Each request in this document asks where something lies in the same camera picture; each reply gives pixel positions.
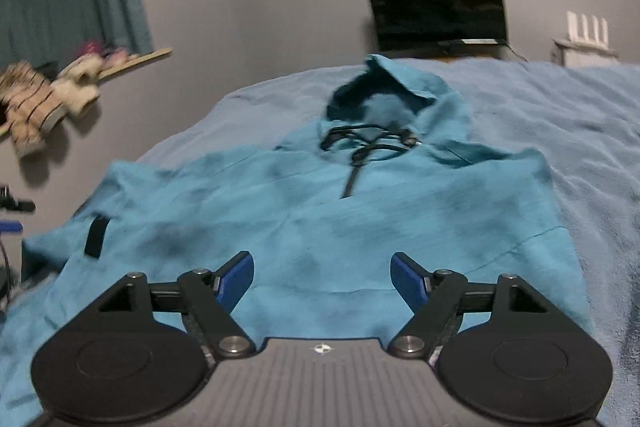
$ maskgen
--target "bed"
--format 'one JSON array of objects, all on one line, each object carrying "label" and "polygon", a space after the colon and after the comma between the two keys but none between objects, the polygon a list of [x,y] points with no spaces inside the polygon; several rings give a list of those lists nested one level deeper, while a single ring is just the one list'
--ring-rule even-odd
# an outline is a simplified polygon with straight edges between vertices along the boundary
[{"label": "bed", "polygon": [[[601,412],[606,425],[640,421],[640,69],[568,70],[549,63],[403,60],[442,77],[471,109],[472,139],[540,150],[587,284],[594,336],[614,365]],[[202,121],[139,162],[178,168],[242,144],[273,148],[320,116],[337,87],[363,66],[268,80],[226,96]]]}]

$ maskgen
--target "black tv screen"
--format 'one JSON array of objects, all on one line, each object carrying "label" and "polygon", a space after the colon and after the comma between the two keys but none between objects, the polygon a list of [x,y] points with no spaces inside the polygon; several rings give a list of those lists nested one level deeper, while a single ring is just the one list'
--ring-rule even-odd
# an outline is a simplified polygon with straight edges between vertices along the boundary
[{"label": "black tv screen", "polygon": [[507,43],[502,0],[370,2],[380,51],[408,50],[436,42]]}]

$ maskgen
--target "plush toy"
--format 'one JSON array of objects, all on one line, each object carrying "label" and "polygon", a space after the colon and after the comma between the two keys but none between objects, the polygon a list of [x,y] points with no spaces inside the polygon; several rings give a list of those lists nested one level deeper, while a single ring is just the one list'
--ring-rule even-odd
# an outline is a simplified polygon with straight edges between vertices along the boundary
[{"label": "plush toy", "polygon": [[100,96],[95,87],[98,73],[104,67],[104,59],[96,53],[89,53],[74,60],[60,71],[58,79],[51,84],[56,94],[63,100],[66,109],[76,118],[82,118]]},{"label": "plush toy", "polygon": [[12,64],[0,75],[0,100],[19,158],[43,149],[43,136],[66,115],[63,100],[27,62]]}]

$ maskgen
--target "black drawstring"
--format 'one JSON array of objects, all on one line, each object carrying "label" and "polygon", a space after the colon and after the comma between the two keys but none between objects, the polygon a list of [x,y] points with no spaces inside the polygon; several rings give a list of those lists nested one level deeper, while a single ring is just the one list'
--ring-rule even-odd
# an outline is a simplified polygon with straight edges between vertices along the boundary
[{"label": "black drawstring", "polygon": [[[384,132],[374,140],[367,140],[359,133],[354,132],[358,129],[372,128],[380,129]],[[351,166],[353,167],[353,169],[351,170],[351,174],[349,176],[349,179],[347,180],[347,184],[344,186],[344,192],[342,193],[341,198],[348,198],[349,196],[351,196],[353,185],[355,184],[356,178],[360,173],[360,169],[364,167],[365,161],[369,154],[371,154],[371,152],[376,150],[388,150],[397,152],[399,154],[404,154],[408,150],[411,150],[413,147],[418,145],[418,143],[420,143],[417,136],[415,136],[408,129],[402,129],[400,132],[391,132],[378,125],[365,124],[333,127],[328,131],[328,133],[324,137],[324,140],[322,140],[320,147],[322,150],[326,151],[338,140],[342,140],[344,138],[358,139],[366,143],[366,145],[354,150],[353,154],[351,154]],[[403,147],[386,143],[376,143],[378,140],[382,139],[397,139],[403,145]]]}]

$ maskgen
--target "circular base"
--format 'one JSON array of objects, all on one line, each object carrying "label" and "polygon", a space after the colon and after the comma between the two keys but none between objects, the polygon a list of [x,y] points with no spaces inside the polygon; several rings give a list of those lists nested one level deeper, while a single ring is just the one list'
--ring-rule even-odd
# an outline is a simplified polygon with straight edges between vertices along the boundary
[{"label": "circular base", "polygon": [[481,325],[442,348],[437,372],[460,402],[507,423],[565,425],[598,412],[612,369],[586,333],[514,335]]},{"label": "circular base", "polygon": [[144,421],[180,405],[204,381],[207,363],[186,333],[61,330],[31,363],[44,409],[82,425]]}]

